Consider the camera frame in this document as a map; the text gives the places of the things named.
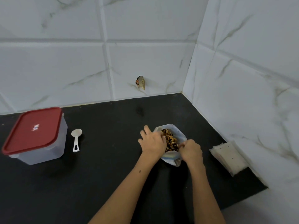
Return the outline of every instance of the spoon handle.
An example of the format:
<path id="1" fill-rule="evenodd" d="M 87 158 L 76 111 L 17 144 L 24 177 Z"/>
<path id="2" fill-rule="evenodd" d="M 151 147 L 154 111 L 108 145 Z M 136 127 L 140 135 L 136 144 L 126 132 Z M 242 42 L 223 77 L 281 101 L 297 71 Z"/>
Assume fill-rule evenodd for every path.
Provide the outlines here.
<path id="1" fill-rule="evenodd" d="M 73 152 L 79 152 L 78 137 L 75 137 Z"/>

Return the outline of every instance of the stack of tea bags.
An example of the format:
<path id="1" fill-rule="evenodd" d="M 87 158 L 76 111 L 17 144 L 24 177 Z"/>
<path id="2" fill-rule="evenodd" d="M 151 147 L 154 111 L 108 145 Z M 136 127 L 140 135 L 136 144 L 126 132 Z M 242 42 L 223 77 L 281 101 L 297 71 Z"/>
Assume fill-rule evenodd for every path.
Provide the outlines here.
<path id="1" fill-rule="evenodd" d="M 232 142 L 213 146 L 210 152 L 228 170 L 231 176 L 249 166 Z"/>

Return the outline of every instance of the hand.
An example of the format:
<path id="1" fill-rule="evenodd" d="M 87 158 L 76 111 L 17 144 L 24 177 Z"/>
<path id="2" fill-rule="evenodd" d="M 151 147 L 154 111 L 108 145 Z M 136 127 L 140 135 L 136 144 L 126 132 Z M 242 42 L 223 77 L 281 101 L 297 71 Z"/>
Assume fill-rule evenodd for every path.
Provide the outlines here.
<path id="1" fill-rule="evenodd" d="M 179 144 L 178 147 L 183 161 L 185 161 L 189 167 L 194 165 L 204 166 L 202 150 L 200 149 L 200 145 L 195 143 L 194 140 L 186 140 Z"/>
<path id="2" fill-rule="evenodd" d="M 142 139 L 138 139 L 138 142 L 141 145 L 142 154 L 155 164 L 165 153 L 166 138 L 165 136 L 161 137 L 161 131 L 152 133 L 147 125 L 144 126 L 144 131 L 141 131 L 140 134 Z"/>

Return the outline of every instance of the person's right arm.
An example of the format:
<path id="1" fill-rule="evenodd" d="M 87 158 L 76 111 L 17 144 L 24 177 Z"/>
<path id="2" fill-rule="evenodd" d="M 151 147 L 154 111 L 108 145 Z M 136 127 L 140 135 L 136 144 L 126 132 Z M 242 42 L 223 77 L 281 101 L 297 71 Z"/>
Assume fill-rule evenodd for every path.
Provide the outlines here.
<path id="1" fill-rule="evenodd" d="M 179 147 L 181 157 L 187 163 L 192 177 L 194 223 L 225 224 L 207 180 L 200 145 L 194 140 L 187 140 Z"/>

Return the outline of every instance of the black countertop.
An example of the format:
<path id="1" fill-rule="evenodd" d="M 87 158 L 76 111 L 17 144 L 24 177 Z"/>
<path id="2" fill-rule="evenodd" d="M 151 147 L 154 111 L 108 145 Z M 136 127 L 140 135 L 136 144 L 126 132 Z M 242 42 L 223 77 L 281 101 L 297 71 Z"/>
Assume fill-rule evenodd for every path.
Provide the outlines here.
<path id="1" fill-rule="evenodd" d="M 207 177 L 221 209 L 266 187 L 245 169 L 231 177 L 209 149 L 224 139 L 183 94 L 63 108 L 68 125 L 61 158 L 29 166 L 0 154 L 0 220 L 3 224 L 86 224 L 134 167 L 137 140 L 147 124 L 173 123 L 203 150 Z M 20 114 L 0 116 L 0 146 Z M 80 151 L 71 131 L 80 128 Z M 132 223 L 192 223 L 192 182 L 185 162 L 162 160 L 152 169 Z"/>

